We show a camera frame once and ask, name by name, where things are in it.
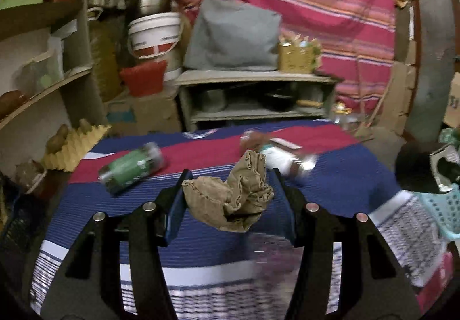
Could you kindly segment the white plastic bucket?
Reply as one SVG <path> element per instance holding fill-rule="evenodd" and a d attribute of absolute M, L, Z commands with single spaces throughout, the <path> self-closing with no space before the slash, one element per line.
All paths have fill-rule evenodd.
<path fill-rule="evenodd" d="M 128 50 L 139 60 L 160 57 L 178 45 L 182 32 L 183 23 L 177 12 L 137 18 L 128 25 Z"/>

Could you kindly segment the yellow egg carton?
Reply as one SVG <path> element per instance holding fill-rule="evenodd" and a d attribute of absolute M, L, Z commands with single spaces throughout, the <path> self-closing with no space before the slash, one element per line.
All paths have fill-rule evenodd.
<path fill-rule="evenodd" d="M 111 128 L 109 124 L 91 126 L 87 132 L 83 132 L 80 128 L 71 129 L 61 150 L 57 153 L 45 154 L 41 159 L 41 165 L 45 169 L 73 172 L 83 157 L 108 134 Z"/>

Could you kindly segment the striped plaid tablecloth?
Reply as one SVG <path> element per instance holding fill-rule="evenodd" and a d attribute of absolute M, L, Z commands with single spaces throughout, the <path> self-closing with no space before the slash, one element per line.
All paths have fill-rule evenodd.
<path fill-rule="evenodd" d="M 106 138 L 34 263 L 42 319 L 419 319 L 454 255 L 339 126 Z"/>

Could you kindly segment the large amber oil jug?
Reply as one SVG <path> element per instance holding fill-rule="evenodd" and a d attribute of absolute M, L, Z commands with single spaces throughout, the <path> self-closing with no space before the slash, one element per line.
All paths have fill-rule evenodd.
<path fill-rule="evenodd" d="M 103 102 L 113 100 L 122 92 L 122 83 L 118 76 L 115 45 L 108 37 L 106 27 L 99 21 L 104 9 L 91 7 L 87 10 L 87 22 L 93 72 Z"/>

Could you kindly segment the red plastic basket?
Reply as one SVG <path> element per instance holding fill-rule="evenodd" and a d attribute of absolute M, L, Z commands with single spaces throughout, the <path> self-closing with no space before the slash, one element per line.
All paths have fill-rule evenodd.
<path fill-rule="evenodd" d="M 150 60 L 135 67 L 123 68 L 119 76 L 131 96 L 149 96 L 163 91 L 166 67 L 165 60 Z"/>

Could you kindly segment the green label clear jar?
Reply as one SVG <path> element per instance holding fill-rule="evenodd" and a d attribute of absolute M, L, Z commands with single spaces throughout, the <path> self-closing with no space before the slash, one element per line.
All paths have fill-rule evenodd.
<path fill-rule="evenodd" d="M 164 167 L 164 156 L 154 142 L 128 152 L 98 171 L 98 180 L 112 195 L 121 194 Z"/>

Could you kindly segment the grey low shelf unit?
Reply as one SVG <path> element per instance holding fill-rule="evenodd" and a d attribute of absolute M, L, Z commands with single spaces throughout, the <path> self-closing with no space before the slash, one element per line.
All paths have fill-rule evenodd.
<path fill-rule="evenodd" d="M 184 128 L 196 131 L 201 125 L 222 122 L 329 118 L 335 102 L 334 76 L 321 72 L 289 74 L 280 71 L 184 71 L 176 80 Z M 288 112 L 262 107 L 263 93 L 294 95 L 300 100 L 322 102 L 322 108 L 296 106 Z"/>

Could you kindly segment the clear oil bottle yellow cap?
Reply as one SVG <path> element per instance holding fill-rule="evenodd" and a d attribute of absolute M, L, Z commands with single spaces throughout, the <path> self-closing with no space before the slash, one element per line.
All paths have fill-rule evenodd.
<path fill-rule="evenodd" d="M 336 102 L 332 109 L 333 122 L 344 131 L 349 129 L 348 116 L 352 113 L 352 109 L 348 108 L 343 102 Z"/>

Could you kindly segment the grey cloth bag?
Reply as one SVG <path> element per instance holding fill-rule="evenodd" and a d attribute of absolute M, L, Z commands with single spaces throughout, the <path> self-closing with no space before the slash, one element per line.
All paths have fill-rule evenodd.
<path fill-rule="evenodd" d="M 184 57 L 193 70 L 274 71 L 281 16 L 235 0 L 203 0 Z"/>

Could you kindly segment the yellow utensil holder box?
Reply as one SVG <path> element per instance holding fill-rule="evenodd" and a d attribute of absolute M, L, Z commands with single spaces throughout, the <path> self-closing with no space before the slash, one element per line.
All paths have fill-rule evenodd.
<path fill-rule="evenodd" d="M 278 70 L 281 72 L 309 75 L 322 66 L 320 46 L 280 43 L 278 50 Z"/>

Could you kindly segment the brown spice jar silver lid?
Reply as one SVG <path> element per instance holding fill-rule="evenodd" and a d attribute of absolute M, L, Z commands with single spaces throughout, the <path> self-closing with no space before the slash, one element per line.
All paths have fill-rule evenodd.
<path fill-rule="evenodd" d="M 252 130 L 243 133 L 240 146 L 243 151 L 263 154 L 267 169 L 278 169 L 282 176 L 299 182 L 310 175 L 318 161 L 317 154 L 307 153 L 300 145 Z"/>

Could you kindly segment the purple candy blister pack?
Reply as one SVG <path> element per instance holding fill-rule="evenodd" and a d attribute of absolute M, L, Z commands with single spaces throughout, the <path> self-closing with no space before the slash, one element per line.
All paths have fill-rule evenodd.
<path fill-rule="evenodd" d="M 299 270 L 302 247 L 294 247 L 289 240 L 266 233 L 251 233 L 249 243 L 258 278 L 281 280 Z"/>

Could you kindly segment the wooden wall shelf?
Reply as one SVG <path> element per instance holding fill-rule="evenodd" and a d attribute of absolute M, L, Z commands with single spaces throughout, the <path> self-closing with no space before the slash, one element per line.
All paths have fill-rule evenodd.
<path fill-rule="evenodd" d="M 16 70 L 50 49 L 53 34 L 66 25 L 76 25 L 76 31 L 63 41 L 65 77 L 1 120 L 3 171 L 40 159 L 48 138 L 63 123 L 76 127 L 82 118 L 105 123 L 103 102 L 93 76 L 87 8 L 87 0 L 78 0 L 1 12 L 1 92 L 14 88 Z"/>

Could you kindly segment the light blue plastic basket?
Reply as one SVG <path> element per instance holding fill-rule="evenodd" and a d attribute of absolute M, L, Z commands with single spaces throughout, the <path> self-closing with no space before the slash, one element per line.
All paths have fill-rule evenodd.
<path fill-rule="evenodd" d="M 416 192 L 415 195 L 435 219 L 445 239 L 457 241 L 460 236 L 459 185 L 454 184 L 451 191 L 444 194 Z"/>

